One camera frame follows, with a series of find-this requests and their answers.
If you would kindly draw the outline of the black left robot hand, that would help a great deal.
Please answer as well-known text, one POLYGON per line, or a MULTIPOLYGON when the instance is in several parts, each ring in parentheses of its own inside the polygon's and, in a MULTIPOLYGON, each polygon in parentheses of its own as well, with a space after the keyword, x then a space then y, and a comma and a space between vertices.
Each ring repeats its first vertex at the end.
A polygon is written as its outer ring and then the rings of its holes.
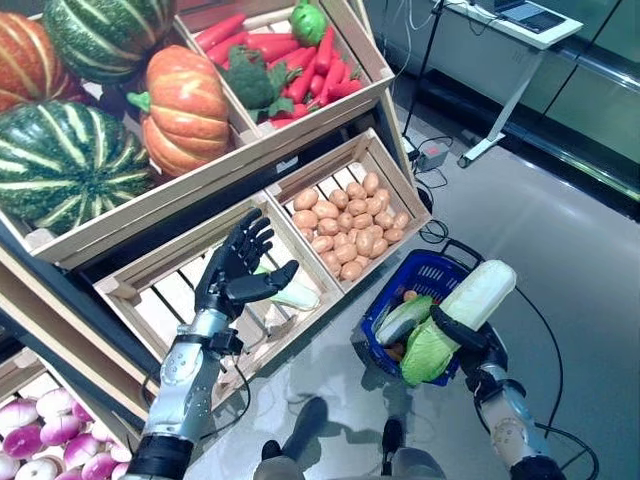
POLYGON ((294 278, 299 262, 290 260, 278 269, 259 274, 261 258, 273 247, 271 220, 252 208, 218 247, 195 289, 197 313, 216 310, 238 318, 248 303, 270 298, 294 278))

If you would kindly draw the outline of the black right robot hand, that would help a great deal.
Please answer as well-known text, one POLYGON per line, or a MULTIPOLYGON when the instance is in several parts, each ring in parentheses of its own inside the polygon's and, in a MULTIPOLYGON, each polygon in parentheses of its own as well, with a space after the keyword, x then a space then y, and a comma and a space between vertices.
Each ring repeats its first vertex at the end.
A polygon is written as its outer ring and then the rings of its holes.
POLYGON ((508 354, 497 331, 489 322, 478 330, 454 320, 439 305, 430 307, 431 319, 437 331, 446 340, 452 341, 459 351, 460 364, 465 374, 470 375, 482 366, 494 365, 508 370, 508 354))

